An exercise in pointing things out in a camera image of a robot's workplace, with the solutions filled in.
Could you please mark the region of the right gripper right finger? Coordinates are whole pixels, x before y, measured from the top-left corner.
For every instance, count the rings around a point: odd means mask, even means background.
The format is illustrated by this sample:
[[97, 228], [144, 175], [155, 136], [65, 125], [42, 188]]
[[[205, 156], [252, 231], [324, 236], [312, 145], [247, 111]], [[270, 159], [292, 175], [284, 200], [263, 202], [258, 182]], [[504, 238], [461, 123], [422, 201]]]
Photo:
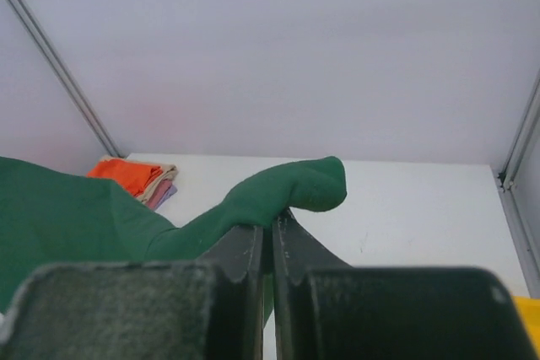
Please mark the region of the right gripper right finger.
[[354, 267], [273, 224], [280, 359], [533, 359], [508, 290], [474, 267]]

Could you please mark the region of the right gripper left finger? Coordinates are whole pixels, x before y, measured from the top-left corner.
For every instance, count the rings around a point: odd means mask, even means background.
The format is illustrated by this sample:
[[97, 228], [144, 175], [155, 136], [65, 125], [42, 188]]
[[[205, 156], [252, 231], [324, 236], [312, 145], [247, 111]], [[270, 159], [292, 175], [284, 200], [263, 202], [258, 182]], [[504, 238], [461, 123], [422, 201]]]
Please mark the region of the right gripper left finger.
[[194, 261], [35, 271], [1, 327], [4, 359], [259, 359], [263, 231], [237, 226]]

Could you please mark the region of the dark green t shirt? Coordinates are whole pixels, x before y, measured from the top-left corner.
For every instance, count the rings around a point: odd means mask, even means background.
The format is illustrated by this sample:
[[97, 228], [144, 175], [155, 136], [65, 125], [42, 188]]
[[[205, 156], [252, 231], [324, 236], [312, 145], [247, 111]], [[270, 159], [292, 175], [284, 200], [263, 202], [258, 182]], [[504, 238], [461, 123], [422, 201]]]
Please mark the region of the dark green t shirt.
[[1, 307], [32, 271], [51, 263], [194, 260], [237, 225], [270, 228], [286, 209], [327, 212], [347, 195], [334, 156], [280, 164], [234, 186], [182, 227], [112, 180], [1, 161]]

